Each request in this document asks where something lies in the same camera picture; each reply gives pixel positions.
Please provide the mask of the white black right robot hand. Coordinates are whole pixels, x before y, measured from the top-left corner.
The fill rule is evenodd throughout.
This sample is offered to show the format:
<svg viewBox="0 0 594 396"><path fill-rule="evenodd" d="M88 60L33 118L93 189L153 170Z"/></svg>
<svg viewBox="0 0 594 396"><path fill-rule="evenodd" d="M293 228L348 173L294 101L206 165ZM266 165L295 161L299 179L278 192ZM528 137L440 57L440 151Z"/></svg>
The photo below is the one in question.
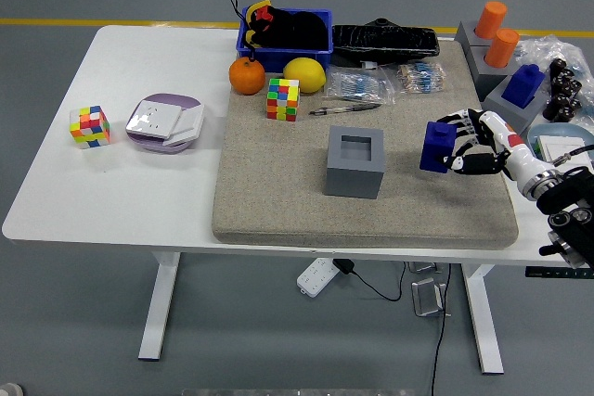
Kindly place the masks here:
<svg viewBox="0 0 594 396"><path fill-rule="evenodd" d="M439 122L454 125L457 138L467 138L455 154L440 160L455 173L503 172L532 201L538 198L538 187L557 178L554 166L536 158L520 135L494 111L463 109Z"/></svg>

